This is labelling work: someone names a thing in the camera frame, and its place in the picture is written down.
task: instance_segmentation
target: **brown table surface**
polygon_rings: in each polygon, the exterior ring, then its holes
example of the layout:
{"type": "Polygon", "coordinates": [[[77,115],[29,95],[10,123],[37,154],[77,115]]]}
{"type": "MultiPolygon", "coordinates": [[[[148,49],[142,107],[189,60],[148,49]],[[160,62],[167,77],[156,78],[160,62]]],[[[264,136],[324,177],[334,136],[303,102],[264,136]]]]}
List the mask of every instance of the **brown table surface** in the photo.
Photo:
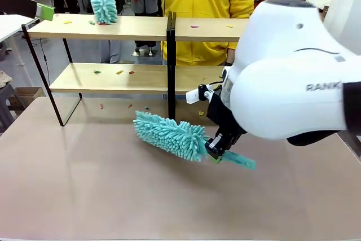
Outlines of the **brown table surface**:
{"type": "MultiPolygon", "coordinates": [[[[56,101],[67,111],[74,99],[56,101]]],[[[255,171],[192,163],[136,137],[131,121],[145,106],[166,114],[164,100],[85,98],[62,128],[49,100],[36,99],[0,137],[0,236],[361,237],[361,166],[337,135],[307,147],[244,135],[232,150],[256,160],[255,171]]],[[[177,116],[209,124],[201,107],[179,103],[177,116]]]]}

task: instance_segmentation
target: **stool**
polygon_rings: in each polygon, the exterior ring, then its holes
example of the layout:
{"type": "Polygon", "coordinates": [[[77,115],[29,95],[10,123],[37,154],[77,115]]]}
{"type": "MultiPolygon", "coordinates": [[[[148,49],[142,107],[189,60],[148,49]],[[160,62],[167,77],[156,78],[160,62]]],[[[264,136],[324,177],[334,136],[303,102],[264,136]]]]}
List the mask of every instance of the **stool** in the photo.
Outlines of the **stool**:
{"type": "Polygon", "coordinates": [[[20,104],[25,109],[25,104],[23,103],[23,101],[21,101],[21,98],[15,93],[10,83],[7,83],[5,87],[2,87],[0,89],[0,122],[3,126],[2,131],[5,131],[14,122],[14,118],[12,117],[10,110],[6,105],[6,100],[8,100],[9,97],[12,95],[14,95],[19,100],[20,104]]]}

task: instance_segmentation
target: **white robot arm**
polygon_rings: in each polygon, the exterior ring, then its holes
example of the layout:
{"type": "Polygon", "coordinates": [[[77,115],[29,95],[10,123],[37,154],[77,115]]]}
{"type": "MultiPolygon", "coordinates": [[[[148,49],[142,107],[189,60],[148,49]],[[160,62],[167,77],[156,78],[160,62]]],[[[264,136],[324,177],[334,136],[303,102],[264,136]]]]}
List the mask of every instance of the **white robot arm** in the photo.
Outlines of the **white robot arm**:
{"type": "Polygon", "coordinates": [[[248,132],[304,146],[336,131],[361,132],[361,57],[327,32],[318,9],[270,0],[249,19],[220,94],[200,85],[219,125],[206,145],[218,158],[248,132]]]}

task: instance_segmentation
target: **hand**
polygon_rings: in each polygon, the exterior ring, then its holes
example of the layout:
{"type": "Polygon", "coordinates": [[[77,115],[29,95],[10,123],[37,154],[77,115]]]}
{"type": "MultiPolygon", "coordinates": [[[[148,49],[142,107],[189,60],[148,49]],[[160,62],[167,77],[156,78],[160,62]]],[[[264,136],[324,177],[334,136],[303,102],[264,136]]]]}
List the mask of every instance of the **hand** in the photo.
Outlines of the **hand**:
{"type": "Polygon", "coordinates": [[[226,66],[229,66],[229,65],[227,65],[227,63],[230,64],[230,65],[232,65],[233,62],[235,62],[235,50],[228,48],[228,50],[227,50],[226,66]]]}

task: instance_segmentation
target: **wooden shelf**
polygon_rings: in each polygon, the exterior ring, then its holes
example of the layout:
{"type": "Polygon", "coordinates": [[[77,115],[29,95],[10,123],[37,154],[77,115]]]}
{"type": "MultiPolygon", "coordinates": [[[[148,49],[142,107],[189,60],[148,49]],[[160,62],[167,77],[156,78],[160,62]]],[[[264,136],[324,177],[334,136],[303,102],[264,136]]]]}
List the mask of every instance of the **wooden shelf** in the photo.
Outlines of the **wooden shelf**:
{"type": "MultiPolygon", "coordinates": [[[[167,93],[167,66],[70,63],[50,89],[61,93],[167,93]]],[[[176,67],[175,92],[184,94],[201,83],[219,81],[223,67],[176,67]]]]}
{"type": "Polygon", "coordinates": [[[44,20],[28,30],[32,38],[66,38],[83,40],[166,40],[167,18],[118,16],[111,25],[91,25],[94,15],[55,14],[52,21],[44,20]]]}
{"type": "MultiPolygon", "coordinates": [[[[165,41],[166,17],[118,16],[111,25],[91,25],[94,15],[56,14],[28,32],[32,38],[69,38],[83,40],[165,41]]],[[[248,19],[180,18],[176,20],[176,41],[238,42],[248,19]]]]}

